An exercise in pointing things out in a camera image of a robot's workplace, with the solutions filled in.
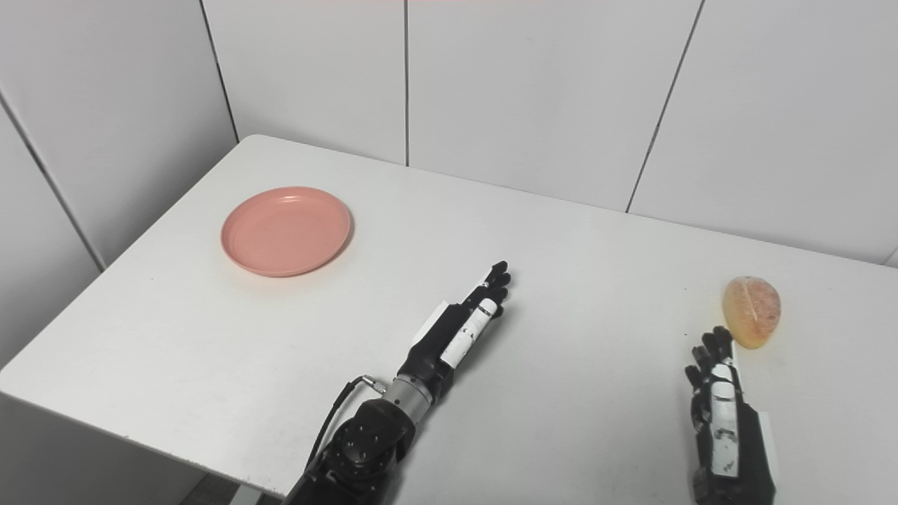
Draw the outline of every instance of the white table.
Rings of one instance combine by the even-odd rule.
[[[266,279],[225,257],[219,230],[285,185],[337,195],[355,231],[325,267]],[[243,140],[0,389],[283,494],[343,384],[392,377],[434,306],[503,259],[506,315],[425,420],[395,503],[691,503],[682,368],[737,275],[783,299],[774,339],[739,356],[770,412],[778,503],[893,499],[898,270],[270,137]]]

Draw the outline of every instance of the pink plate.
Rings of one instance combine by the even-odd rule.
[[[277,188],[244,201],[222,226],[222,247],[253,273],[287,277],[315,270],[349,237],[349,210],[315,188]]]

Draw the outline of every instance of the cable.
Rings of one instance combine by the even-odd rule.
[[[305,465],[308,466],[312,463],[312,460],[318,456],[318,447],[321,445],[321,441],[324,439],[324,434],[327,433],[328,427],[330,426],[330,421],[333,420],[334,414],[337,413],[339,407],[349,398],[349,395],[352,394],[353,390],[356,389],[356,386],[365,379],[365,376],[358,376],[351,381],[347,382],[345,386],[343,386],[343,391],[337,395],[337,400],[334,401],[332,407],[330,407],[330,412],[328,412],[328,417],[324,418],[324,423],[321,425],[321,431],[318,432],[318,438],[315,439],[314,445],[312,445],[312,452],[309,453],[309,460],[305,462]]]

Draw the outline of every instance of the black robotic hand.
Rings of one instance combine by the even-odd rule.
[[[723,326],[692,348],[697,365],[686,368],[692,384],[691,417],[699,447],[692,477],[699,505],[770,505],[770,476],[761,424],[743,399],[733,362],[733,336]]]
[[[493,265],[463,302],[444,302],[435,310],[383,397],[362,403],[317,454],[316,441],[310,463],[284,505],[375,505],[383,500],[393,468],[411,448],[416,426],[452,387],[455,369],[487,323],[502,315],[511,282],[507,269],[504,261]],[[345,398],[363,380],[370,377],[347,384],[341,395]]]

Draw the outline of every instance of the white wall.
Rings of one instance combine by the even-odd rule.
[[[885,261],[885,264],[890,267],[898,268],[898,250],[896,250],[892,256]]]
[[[0,93],[107,263],[235,144],[198,1],[4,0]]]
[[[405,163],[401,1],[205,5],[241,138],[262,133]]]
[[[0,237],[1,368],[99,274],[2,109]],[[201,475],[0,395],[0,503],[175,504]]]
[[[624,210],[699,0],[409,1],[412,166]],[[402,2],[207,0],[241,137],[403,163]],[[630,211],[898,244],[898,7],[704,5]]]
[[[699,3],[409,2],[411,166],[624,210]]]
[[[631,211],[883,262],[898,4],[709,0]]]

